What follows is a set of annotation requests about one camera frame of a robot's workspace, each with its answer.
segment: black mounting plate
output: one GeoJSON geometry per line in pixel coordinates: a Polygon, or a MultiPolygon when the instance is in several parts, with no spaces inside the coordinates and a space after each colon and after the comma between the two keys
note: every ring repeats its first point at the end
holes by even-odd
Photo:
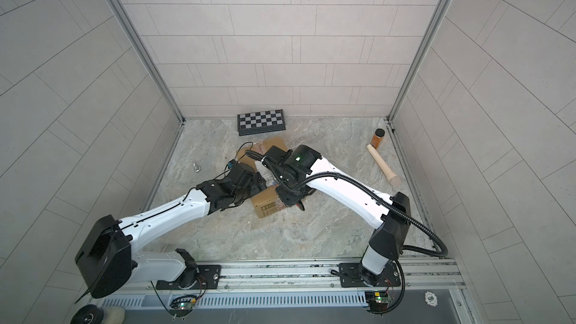
{"type": "MultiPolygon", "coordinates": [[[[360,272],[358,271],[358,268],[360,267],[360,263],[340,263],[338,264],[338,271],[341,274],[344,274],[350,278],[354,278],[357,279],[358,281],[352,281],[348,278],[344,278],[344,277],[340,277],[340,284],[342,285],[342,288],[370,288],[370,286],[364,284],[364,282],[362,280],[360,280],[360,272]]],[[[382,271],[382,275],[387,278],[390,283],[392,283],[393,287],[399,287],[402,283],[400,281],[400,278],[394,275],[394,272],[398,272],[398,269],[396,268],[396,264],[394,263],[389,263],[388,265],[386,265],[384,267],[384,270],[382,271]]],[[[386,281],[386,279],[382,279],[378,285],[376,285],[377,287],[387,287],[389,284],[386,281]]]]}
{"type": "MultiPolygon", "coordinates": [[[[200,271],[199,275],[203,276],[204,279],[206,279],[206,282],[208,283],[207,288],[205,285],[202,285],[202,290],[218,288],[218,281],[220,280],[220,271],[222,270],[222,267],[220,265],[198,265],[198,270],[200,271]]],[[[194,283],[191,287],[186,289],[180,289],[177,285],[174,285],[174,283],[169,281],[158,280],[158,282],[156,282],[156,290],[194,290],[194,289],[200,290],[200,282],[198,280],[196,280],[196,283],[194,283]]]]}

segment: brown cardboard box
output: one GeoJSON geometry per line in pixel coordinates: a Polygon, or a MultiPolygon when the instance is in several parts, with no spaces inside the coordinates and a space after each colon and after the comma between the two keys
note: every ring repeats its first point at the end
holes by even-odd
{"type": "MultiPolygon", "coordinates": [[[[272,146],[276,146],[284,151],[288,150],[282,138],[278,136],[265,139],[261,142],[254,143],[251,150],[264,154],[272,146]]],[[[249,148],[250,147],[248,146],[242,148],[240,151],[238,151],[238,156],[241,157],[242,155],[244,155],[244,152],[249,148]]],[[[246,163],[251,167],[253,167],[254,169],[256,169],[254,159],[251,159],[246,155],[244,155],[244,157],[240,159],[240,162],[246,163]]],[[[258,215],[258,218],[263,218],[270,214],[274,214],[276,212],[283,210],[286,207],[284,203],[278,198],[275,189],[276,185],[269,186],[264,191],[261,191],[252,197],[252,205],[254,206],[254,210],[256,211],[256,215],[258,215]]]]}

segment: marble floor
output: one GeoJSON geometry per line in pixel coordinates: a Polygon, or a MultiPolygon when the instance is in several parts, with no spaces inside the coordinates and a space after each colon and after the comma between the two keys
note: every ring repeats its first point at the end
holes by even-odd
{"type": "MultiPolygon", "coordinates": [[[[393,188],[366,150],[376,128],[384,127],[381,118],[287,118],[284,131],[239,137],[235,119],[189,120],[152,207],[182,196],[192,186],[220,174],[242,143],[280,136],[288,148],[305,144],[372,188],[392,195],[402,191],[411,200],[412,216],[420,220],[404,178],[399,189],[393,188]],[[200,172],[192,169],[193,162],[202,167],[200,172]]],[[[387,133],[378,152],[396,173],[404,176],[387,133]]],[[[182,225],[144,250],[183,248],[200,261],[363,255],[373,230],[360,216],[319,191],[304,199],[304,204],[304,212],[293,206],[259,219],[252,203],[246,200],[238,208],[182,225]]],[[[431,248],[428,237],[414,227],[405,244],[431,248]]]]}

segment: checkerboard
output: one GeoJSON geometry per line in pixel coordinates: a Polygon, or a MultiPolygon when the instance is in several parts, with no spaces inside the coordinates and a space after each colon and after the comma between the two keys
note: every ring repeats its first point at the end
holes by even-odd
{"type": "Polygon", "coordinates": [[[285,130],[286,123],[282,109],[238,115],[238,135],[240,136],[285,130]]]}

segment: tiled wall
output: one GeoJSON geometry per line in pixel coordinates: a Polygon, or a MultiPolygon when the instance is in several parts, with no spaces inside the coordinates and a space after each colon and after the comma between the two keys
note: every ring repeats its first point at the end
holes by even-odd
{"type": "Polygon", "coordinates": [[[186,117],[387,116],[438,0],[120,0],[186,117]]]}
{"type": "Polygon", "coordinates": [[[485,322],[576,320],[575,11],[453,0],[394,121],[485,322]]]}
{"type": "Polygon", "coordinates": [[[86,234],[140,210],[178,125],[104,0],[0,0],[0,322],[65,319],[86,234]]]}

